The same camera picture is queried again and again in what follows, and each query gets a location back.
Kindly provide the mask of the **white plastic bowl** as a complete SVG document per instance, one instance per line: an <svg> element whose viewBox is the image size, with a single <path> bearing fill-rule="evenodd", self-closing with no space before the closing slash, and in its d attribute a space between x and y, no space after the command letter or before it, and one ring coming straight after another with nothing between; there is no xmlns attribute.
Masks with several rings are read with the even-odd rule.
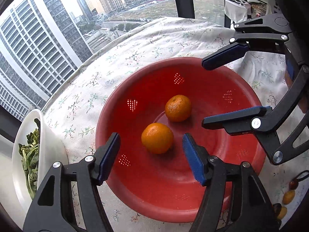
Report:
<svg viewBox="0 0 309 232"><path fill-rule="evenodd" d="M38 109L23 120L12 153L13 184L22 209L27 212L50 166L54 162L68 163L68 156L58 138Z"/></svg>

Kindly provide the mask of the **brown longan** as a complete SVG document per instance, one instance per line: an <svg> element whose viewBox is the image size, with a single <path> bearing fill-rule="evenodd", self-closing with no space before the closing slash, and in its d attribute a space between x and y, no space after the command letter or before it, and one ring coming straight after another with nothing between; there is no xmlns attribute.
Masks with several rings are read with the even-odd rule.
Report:
<svg viewBox="0 0 309 232"><path fill-rule="evenodd" d="M287 207L282 206L281 209L280 209L280 212L277 216L277 219L282 220L286 216L287 211L288 211Z"/></svg>
<svg viewBox="0 0 309 232"><path fill-rule="evenodd" d="M293 201L294 197L295 197L295 190L289 190L285 192L283 199L282 199L282 203L284 205L288 205Z"/></svg>

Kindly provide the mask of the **dark purple plum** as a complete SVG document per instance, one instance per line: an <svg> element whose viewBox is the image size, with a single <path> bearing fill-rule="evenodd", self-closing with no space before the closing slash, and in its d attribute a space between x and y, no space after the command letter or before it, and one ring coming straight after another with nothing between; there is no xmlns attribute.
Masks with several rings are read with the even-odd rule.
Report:
<svg viewBox="0 0 309 232"><path fill-rule="evenodd" d="M282 210L282 205L280 203L273 204L273 210L274 210L275 216L278 217Z"/></svg>

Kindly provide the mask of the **red plastic colander basket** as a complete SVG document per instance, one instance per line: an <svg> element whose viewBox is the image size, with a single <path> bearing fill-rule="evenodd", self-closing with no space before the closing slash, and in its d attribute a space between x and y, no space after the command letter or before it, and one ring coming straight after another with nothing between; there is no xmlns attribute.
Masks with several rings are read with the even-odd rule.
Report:
<svg viewBox="0 0 309 232"><path fill-rule="evenodd" d="M191 116L171 122L165 114L167 101L188 97ZM223 161L248 161L260 172L265 153L252 134L231 136L223 129L201 126L207 116L259 106L251 86L227 67L202 68L199 58L173 58L148 65L124 80L107 100L96 128L96 145L106 143L113 132L121 138L117 159L107 184L127 206L162 222L192 222L205 189L194 179L182 149L182 137L190 133L196 143ZM141 143L151 123L167 125L174 134L173 147L152 154Z"/></svg>

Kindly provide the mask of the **orange mandarin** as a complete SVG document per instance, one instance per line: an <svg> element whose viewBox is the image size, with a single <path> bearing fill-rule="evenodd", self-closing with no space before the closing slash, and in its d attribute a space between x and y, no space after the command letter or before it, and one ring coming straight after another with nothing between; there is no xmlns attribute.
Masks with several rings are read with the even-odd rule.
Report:
<svg viewBox="0 0 309 232"><path fill-rule="evenodd" d="M168 126L152 123L141 134L141 142L149 152L163 154L173 146L174 135Z"/></svg>
<svg viewBox="0 0 309 232"><path fill-rule="evenodd" d="M182 122L191 116L192 104L188 97L176 95L165 105L165 114L171 122Z"/></svg>

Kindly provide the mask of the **orange mandarin top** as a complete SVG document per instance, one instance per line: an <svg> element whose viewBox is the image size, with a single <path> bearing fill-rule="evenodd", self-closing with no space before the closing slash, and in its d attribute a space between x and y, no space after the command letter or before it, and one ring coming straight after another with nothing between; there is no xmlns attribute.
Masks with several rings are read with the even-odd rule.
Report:
<svg viewBox="0 0 309 232"><path fill-rule="evenodd" d="M191 116L192 104L188 97L176 95L165 105L165 114L171 122L182 122Z"/></svg>

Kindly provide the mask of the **green leafy vegetables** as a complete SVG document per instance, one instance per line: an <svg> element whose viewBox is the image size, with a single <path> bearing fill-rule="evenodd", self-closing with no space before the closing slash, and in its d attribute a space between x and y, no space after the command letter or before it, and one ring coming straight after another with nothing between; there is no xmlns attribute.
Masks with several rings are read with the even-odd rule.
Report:
<svg viewBox="0 0 309 232"><path fill-rule="evenodd" d="M40 150L40 120L34 119L37 128L30 132L27 138L27 144L18 144L18 151L21 155L21 165L26 179L26 187L30 198L33 200L38 188L38 166Z"/></svg>

